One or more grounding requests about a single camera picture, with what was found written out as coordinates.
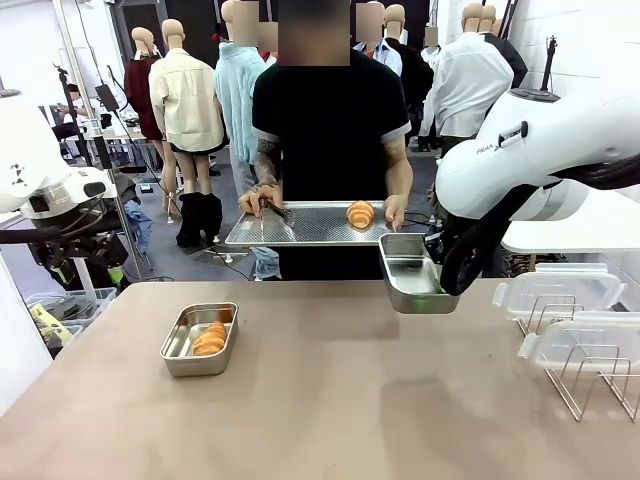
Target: perforated tray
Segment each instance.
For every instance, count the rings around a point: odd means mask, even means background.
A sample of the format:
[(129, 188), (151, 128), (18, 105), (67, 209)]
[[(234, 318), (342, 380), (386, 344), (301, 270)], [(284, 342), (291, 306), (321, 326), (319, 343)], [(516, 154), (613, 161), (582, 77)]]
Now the perforated tray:
[(291, 211), (288, 225), (264, 209), (262, 219), (243, 214), (227, 237), (237, 247), (376, 246), (391, 230), (384, 218), (384, 202), (369, 202), (373, 223), (365, 230), (349, 225), (347, 209), (354, 202), (285, 202)]

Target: person's right hand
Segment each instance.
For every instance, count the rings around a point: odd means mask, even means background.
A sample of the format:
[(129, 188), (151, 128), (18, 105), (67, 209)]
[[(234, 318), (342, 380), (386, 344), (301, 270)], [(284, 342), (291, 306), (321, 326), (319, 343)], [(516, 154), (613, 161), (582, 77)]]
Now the person's right hand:
[(263, 198), (282, 208), (282, 193), (278, 185), (256, 185), (241, 196), (238, 203), (243, 212), (260, 218), (260, 200)]

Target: floor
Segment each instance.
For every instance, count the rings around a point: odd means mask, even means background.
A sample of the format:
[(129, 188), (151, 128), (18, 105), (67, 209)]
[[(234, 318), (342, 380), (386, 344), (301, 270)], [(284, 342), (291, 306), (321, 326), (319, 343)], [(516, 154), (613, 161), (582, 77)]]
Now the floor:
[[(224, 238), (231, 231), (239, 218), (237, 196), (228, 163), (228, 151), (218, 152), (216, 169), (220, 176), (212, 177), (214, 193), (220, 197), (224, 209), (224, 220), (220, 238)], [(433, 154), (416, 154), (407, 150), (409, 160), (414, 171), (414, 184), (411, 192), (408, 218), (424, 221), (419, 214), (430, 215), (431, 209), (427, 203), (426, 192), (435, 177), (435, 161)], [(152, 180), (150, 175), (145, 180)], [(246, 281), (243, 275), (252, 278), (254, 258), (247, 251), (229, 249), (222, 242), (217, 251), (223, 257), (231, 252), (232, 263), (227, 264), (213, 252), (207, 251), (204, 244), (201, 249), (185, 251), (176, 246), (175, 236), (180, 229), (180, 223), (167, 224), (166, 215), (162, 211), (162, 193), (157, 185), (153, 185), (153, 193), (140, 194), (142, 207), (154, 221), (149, 259), (153, 271), (141, 265), (141, 273), (145, 279), (167, 276), (174, 280), (206, 280), (206, 281)], [(30, 222), (23, 220), (10, 228), (30, 228)], [(420, 225), (407, 225), (404, 231), (419, 231)], [(5, 245), (1, 247), (2, 257), (11, 272), (18, 289), (27, 299), (30, 295), (44, 292), (59, 292), (61, 288), (49, 274), (35, 264), (26, 245)], [(136, 270), (131, 260), (124, 265), (125, 272), (132, 281), (136, 281)]]

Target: red garment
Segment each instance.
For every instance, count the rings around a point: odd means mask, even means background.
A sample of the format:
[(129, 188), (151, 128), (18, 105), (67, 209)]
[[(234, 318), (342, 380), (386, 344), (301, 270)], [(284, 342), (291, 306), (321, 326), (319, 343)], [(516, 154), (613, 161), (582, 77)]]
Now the red garment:
[(131, 107), (140, 118), (140, 131), (149, 140), (162, 140), (162, 132), (153, 116), (149, 93), (149, 72), (156, 58), (132, 60), (124, 74), (124, 92)]

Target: empty metal container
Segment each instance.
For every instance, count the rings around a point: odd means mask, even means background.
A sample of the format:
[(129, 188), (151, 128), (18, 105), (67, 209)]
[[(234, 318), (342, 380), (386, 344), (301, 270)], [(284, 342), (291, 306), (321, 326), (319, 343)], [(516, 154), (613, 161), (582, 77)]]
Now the empty metal container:
[(389, 233), (380, 237), (380, 263), (394, 310), (409, 314), (446, 314), (459, 297), (440, 288), (439, 267), (424, 244), (421, 233)]
[[(214, 355), (196, 357), (193, 342), (200, 334), (220, 320), (227, 330), (224, 348)], [(235, 303), (207, 303), (186, 307), (167, 335), (160, 356), (174, 377), (219, 375), (231, 357), (238, 334), (238, 306)]]

